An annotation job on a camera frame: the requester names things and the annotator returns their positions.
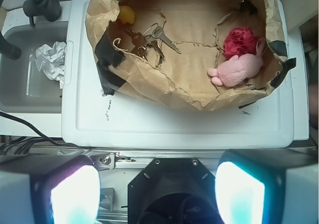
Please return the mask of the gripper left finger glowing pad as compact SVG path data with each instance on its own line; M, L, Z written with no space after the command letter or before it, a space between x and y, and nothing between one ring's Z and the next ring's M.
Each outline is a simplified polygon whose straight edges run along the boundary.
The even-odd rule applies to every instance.
M2 224L93 224L100 177L86 155L0 158Z

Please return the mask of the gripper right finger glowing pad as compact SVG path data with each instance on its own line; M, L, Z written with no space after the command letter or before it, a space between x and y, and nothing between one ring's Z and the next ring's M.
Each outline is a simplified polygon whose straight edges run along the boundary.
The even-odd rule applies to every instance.
M317 224L317 149L229 149L215 175L226 224Z

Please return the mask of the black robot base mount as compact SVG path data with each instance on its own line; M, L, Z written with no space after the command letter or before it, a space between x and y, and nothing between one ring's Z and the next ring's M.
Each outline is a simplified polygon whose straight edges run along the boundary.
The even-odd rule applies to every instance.
M130 224L221 224L215 176L196 158L155 158L128 184Z

